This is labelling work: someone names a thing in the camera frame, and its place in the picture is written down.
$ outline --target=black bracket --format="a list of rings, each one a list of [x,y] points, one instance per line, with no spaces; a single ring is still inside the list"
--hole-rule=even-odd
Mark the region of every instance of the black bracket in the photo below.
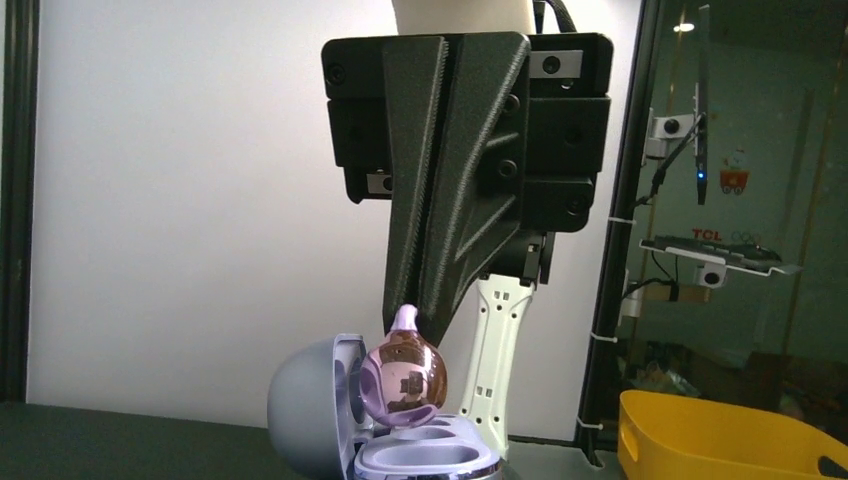
[[[514,271],[509,252],[521,252],[519,278],[546,277],[553,234],[538,232],[577,231],[588,221],[611,57],[609,40],[596,34],[325,45],[348,197],[392,199],[385,328],[412,303],[422,335],[438,345],[476,278]]]

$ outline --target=basket handle hole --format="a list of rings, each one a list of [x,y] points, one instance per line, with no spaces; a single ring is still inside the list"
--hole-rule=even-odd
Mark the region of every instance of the basket handle hole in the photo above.
[[[636,435],[633,433],[629,424],[620,424],[618,426],[618,434],[621,436],[621,443],[624,449],[630,455],[633,462],[639,461],[639,444],[636,442]]]
[[[836,463],[827,456],[819,457],[819,473],[825,477],[848,478],[848,470],[845,466]]]

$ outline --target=sticker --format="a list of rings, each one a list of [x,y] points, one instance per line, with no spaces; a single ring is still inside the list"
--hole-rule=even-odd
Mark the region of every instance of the sticker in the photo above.
[[[759,245],[762,238],[759,233],[751,233],[744,231],[735,231],[730,234],[730,240],[733,243],[744,243],[747,245]]]
[[[722,160],[724,168],[720,175],[721,191],[725,195],[742,195],[745,187],[748,186],[748,178],[751,172],[748,170],[748,156],[745,150],[737,148],[733,155],[724,157]]]
[[[693,228],[692,235],[694,235],[695,240],[706,240],[708,242],[723,242],[724,239],[721,237],[721,232],[718,230],[708,230],[705,228]]]

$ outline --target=open container lid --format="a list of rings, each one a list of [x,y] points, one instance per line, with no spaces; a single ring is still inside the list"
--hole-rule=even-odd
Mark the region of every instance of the open container lid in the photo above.
[[[337,335],[292,355],[274,374],[268,433],[298,473],[353,480],[354,444],[370,438],[374,425],[359,396],[366,353],[361,335]]]
[[[464,417],[437,415],[427,425],[375,438],[376,422],[359,390],[366,354],[362,336],[338,335],[295,353],[277,370],[268,393],[268,432],[295,471],[315,479],[354,480],[354,469],[375,479],[495,478],[500,456]],[[356,445],[366,442],[357,458]]]

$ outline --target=black table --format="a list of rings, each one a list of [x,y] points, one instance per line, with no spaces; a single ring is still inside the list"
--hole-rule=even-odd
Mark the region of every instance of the black table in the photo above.
[[[512,443],[506,480],[621,478],[578,450]],[[306,480],[271,447],[263,428],[144,415],[0,405],[0,480]]]

